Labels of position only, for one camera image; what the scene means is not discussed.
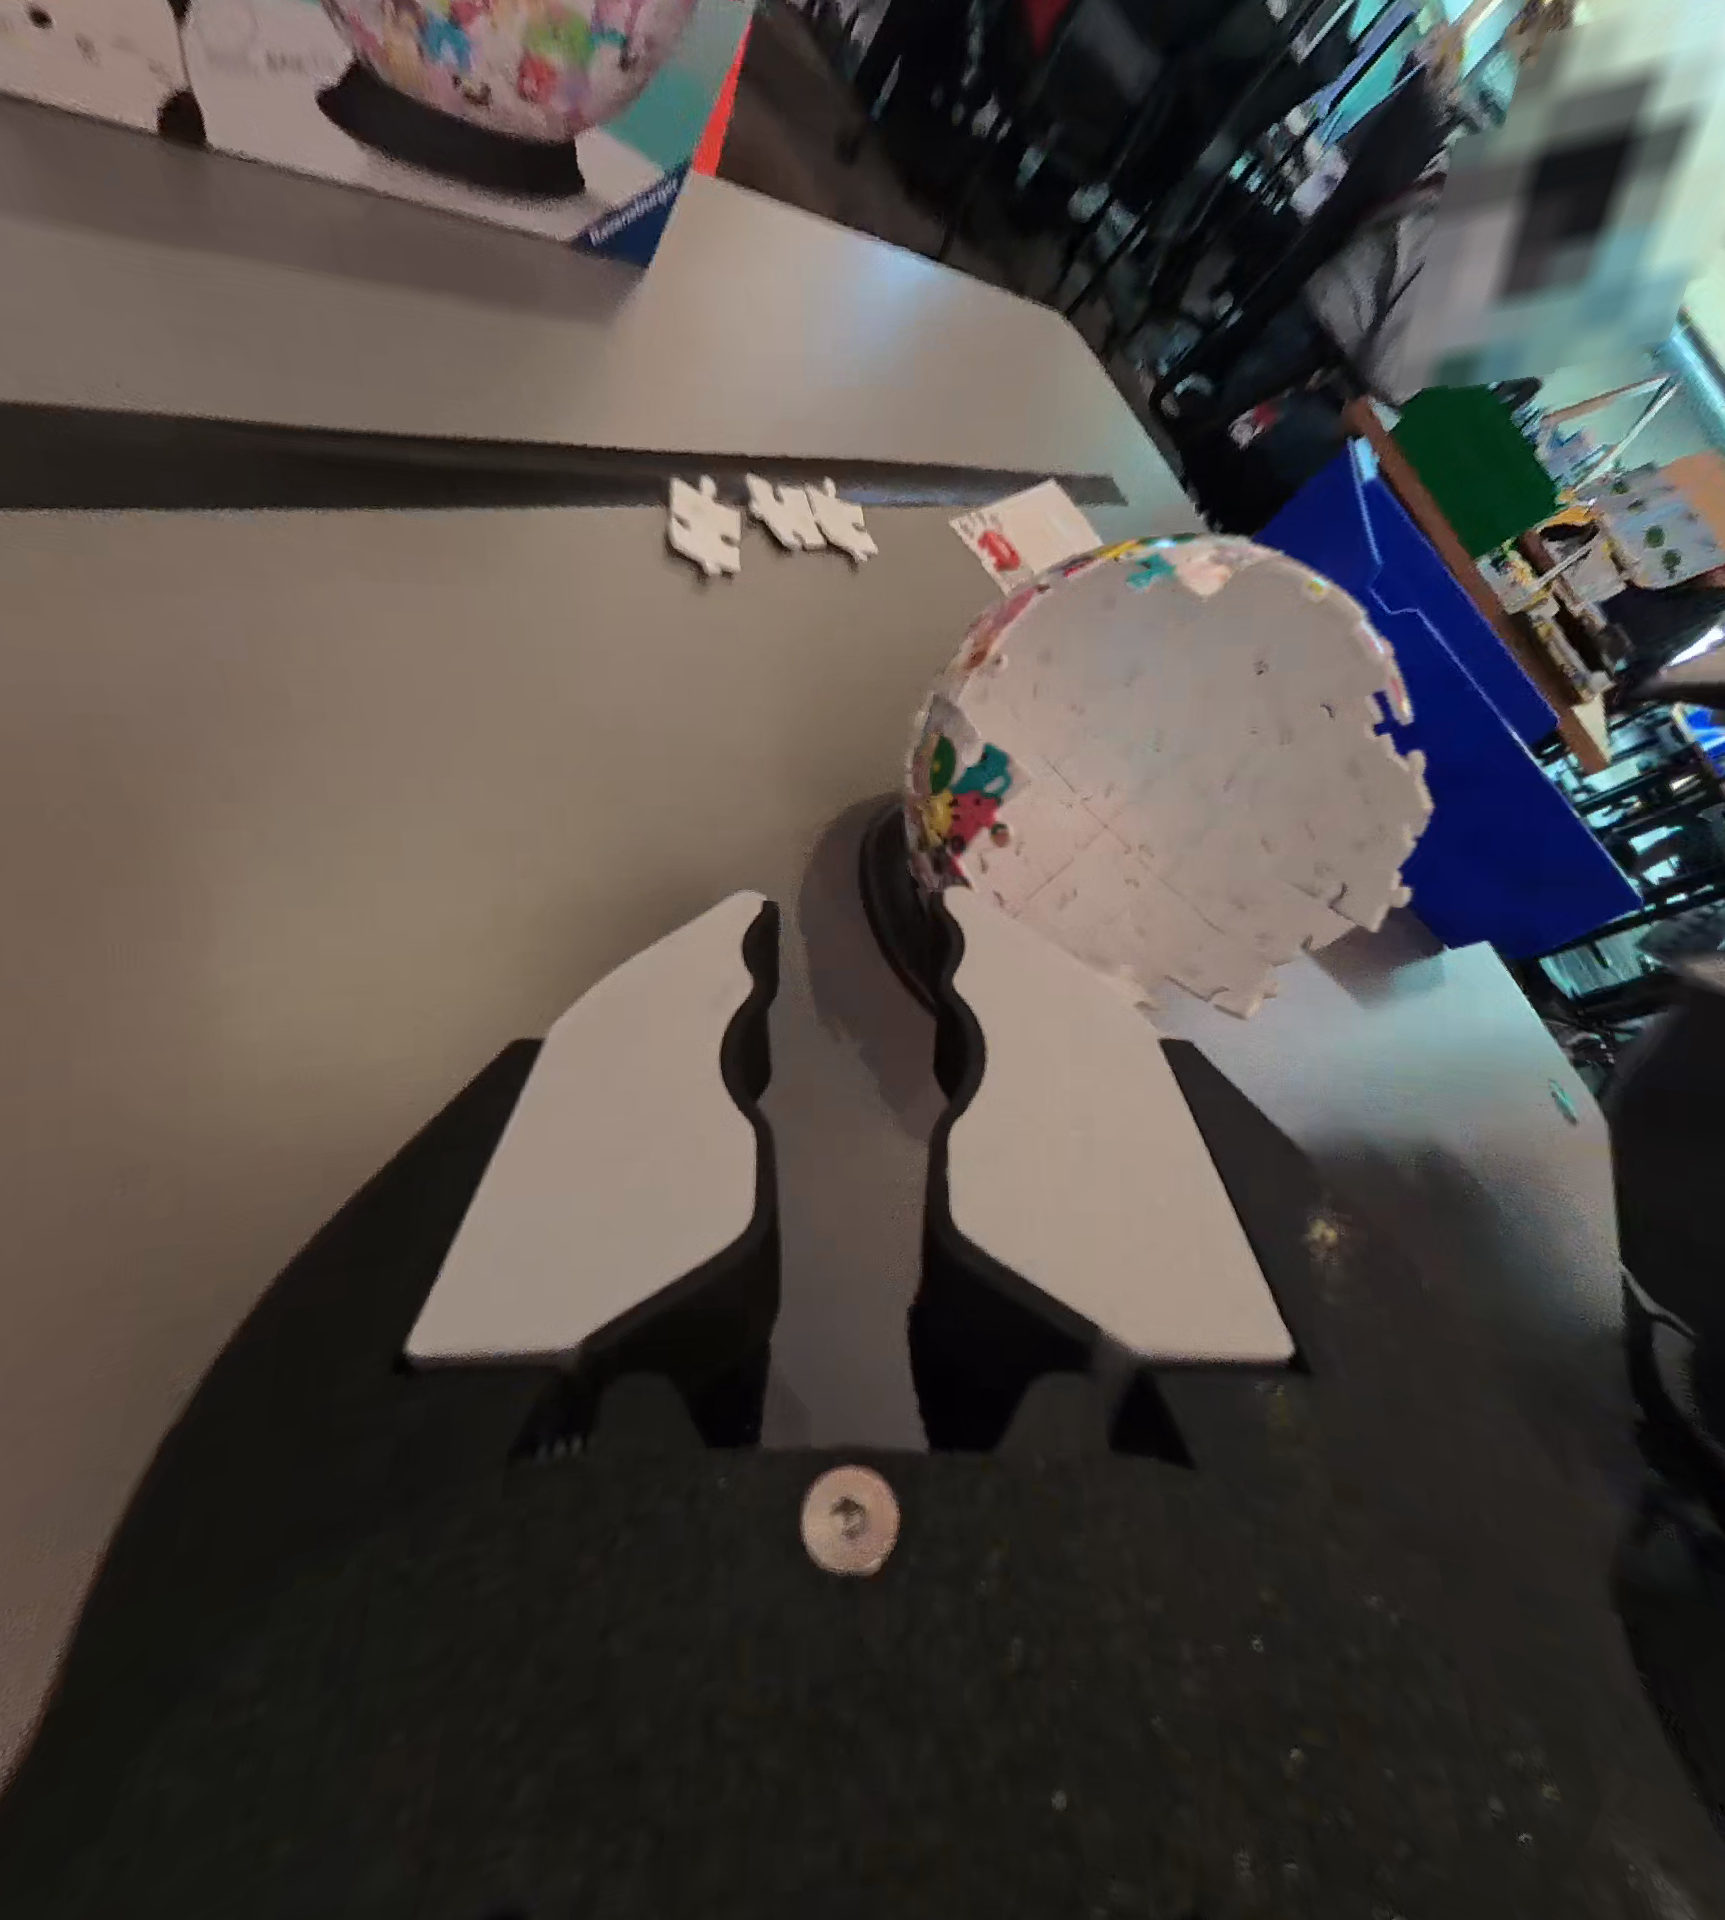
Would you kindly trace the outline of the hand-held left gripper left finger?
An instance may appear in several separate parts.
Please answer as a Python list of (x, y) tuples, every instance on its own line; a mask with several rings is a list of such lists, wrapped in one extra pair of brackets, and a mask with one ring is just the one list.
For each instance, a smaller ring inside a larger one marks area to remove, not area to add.
[(778, 903), (732, 891), (550, 1025), (405, 1333), (417, 1368), (590, 1361), (776, 1219)]

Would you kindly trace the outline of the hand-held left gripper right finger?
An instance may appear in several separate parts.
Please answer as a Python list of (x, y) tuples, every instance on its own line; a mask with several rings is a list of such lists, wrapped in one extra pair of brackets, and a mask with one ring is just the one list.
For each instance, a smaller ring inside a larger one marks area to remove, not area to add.
[(944, 1111), (919, 1376), (1288, 1368), (1297, 1339), (1128, 993), (1003, 910), (931, 924)]

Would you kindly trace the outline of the black ball stand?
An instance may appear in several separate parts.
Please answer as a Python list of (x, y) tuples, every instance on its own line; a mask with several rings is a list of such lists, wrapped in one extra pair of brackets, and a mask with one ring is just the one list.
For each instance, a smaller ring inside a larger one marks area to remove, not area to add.
[(957, 973), (967, 931), (947, 889), (926, 889), (912, 868), (903, 803), (885, 797), (858, 842), (858, 898), (875, 948), (903, 989), (933, 1018), (961, 1008)]

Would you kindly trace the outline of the colourful puzzle ball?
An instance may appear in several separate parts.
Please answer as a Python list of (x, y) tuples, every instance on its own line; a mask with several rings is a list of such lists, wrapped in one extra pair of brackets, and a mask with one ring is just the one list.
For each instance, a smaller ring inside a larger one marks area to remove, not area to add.
[(1307, 564), (1211, 533), (1099, 546), (982, 612), (933, 682), (905, 860), (1145, 1009), (1246, 1019), (1407, 903), (1435, 814), (1410, 717), (1388, 642)]

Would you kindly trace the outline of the puzzle instruction leaflet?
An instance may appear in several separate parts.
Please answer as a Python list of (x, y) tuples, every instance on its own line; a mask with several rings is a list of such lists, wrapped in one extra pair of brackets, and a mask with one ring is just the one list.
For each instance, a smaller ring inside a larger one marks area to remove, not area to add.
[(1060, 482), (1043, 479), (949, 521), (1003, 595), (1101, 546), (1096, 527)]

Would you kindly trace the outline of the teal puzzle box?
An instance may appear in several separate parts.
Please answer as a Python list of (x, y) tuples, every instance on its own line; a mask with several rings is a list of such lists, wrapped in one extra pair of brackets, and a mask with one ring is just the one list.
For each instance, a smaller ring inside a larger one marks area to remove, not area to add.
[(708, 175), (732, 2), (0, 2), (0, 96), (641, 270)]

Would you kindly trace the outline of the blue plastic bin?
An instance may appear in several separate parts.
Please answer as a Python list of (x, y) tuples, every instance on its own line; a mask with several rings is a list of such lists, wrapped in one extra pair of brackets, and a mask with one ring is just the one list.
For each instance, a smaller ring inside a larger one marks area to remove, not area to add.
[(1259, 540), (1348, 591), (1395, 653), (1408, 716), (1388, 735), (1420, 754), (1432, 816), (1402, 865), (1410, 911), (1442, 948), (1533, 960), (1640, 907), (1537, 748), (1555, 707), (1348, 442)]

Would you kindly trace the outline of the green box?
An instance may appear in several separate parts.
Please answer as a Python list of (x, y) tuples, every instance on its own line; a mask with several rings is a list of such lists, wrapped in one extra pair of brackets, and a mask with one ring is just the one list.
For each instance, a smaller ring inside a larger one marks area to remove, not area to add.
[(1392, 440), (1474, 559), (1537, 530), (1561, 506), (1535, 446), (1493, 387), (1416, 391)]

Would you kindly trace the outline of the black office chair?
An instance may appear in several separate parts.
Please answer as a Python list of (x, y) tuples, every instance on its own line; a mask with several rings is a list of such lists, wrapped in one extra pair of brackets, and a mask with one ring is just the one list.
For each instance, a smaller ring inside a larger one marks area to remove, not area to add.
[(1465, 121), (1442, 4), (803, 4), (832, 158), (885, 164), (1104, 348), (1204, 382)]

